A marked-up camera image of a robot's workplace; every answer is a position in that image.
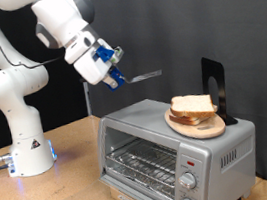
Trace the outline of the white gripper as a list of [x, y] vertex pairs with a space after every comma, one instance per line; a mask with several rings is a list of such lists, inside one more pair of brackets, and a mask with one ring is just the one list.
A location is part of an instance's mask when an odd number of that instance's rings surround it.
[[[97, 51], [108, 49], [106, 61], [103, 61]], [[90, 84], [97, 84], [102, 81], [108, 73], [112, 63], [109, 59], [114, 50], [102, 38], [98, 38], [90, 31], [79, 31], [70, 41], [65, 49], [65, 61], [73, 64], [76, 71]], [[118, 86], [118, 82], [111, 76], [106, 77], [103, 82], [112, 90]]]

